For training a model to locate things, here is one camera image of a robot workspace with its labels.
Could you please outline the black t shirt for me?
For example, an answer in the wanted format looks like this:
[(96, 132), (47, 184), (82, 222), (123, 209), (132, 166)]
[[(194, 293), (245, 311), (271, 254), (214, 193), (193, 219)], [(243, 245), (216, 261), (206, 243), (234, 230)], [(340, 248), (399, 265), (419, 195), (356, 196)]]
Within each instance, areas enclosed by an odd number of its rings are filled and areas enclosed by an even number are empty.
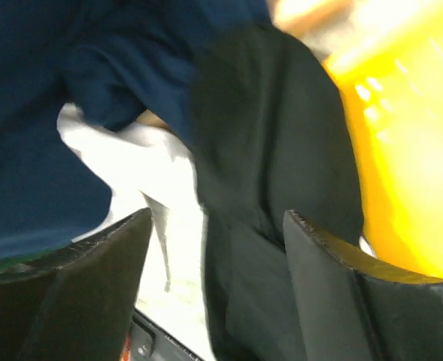
[(284, 213), (298, 211), (352, 244), (363, 228), (338, 88), (301, 41), (256, 24), (201, 55), (191, 96), (212, 352), (218, 360), (304, 360)]

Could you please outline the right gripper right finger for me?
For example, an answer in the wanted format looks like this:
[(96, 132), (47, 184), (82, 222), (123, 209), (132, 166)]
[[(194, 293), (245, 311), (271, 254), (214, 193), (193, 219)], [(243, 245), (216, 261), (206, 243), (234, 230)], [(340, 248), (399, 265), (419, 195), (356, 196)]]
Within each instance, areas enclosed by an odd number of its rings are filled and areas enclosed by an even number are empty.
[(284, 215), (309, 360), (443, 360), (443, 280), (383, 262)]

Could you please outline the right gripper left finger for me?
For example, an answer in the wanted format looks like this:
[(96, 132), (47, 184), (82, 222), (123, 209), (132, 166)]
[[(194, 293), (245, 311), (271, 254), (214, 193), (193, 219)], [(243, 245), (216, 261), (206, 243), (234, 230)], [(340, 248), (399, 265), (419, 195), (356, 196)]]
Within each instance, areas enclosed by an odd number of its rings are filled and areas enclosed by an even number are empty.
[(0, 274), (0, 360), (119, 360), (151, 230), (145, 208)]

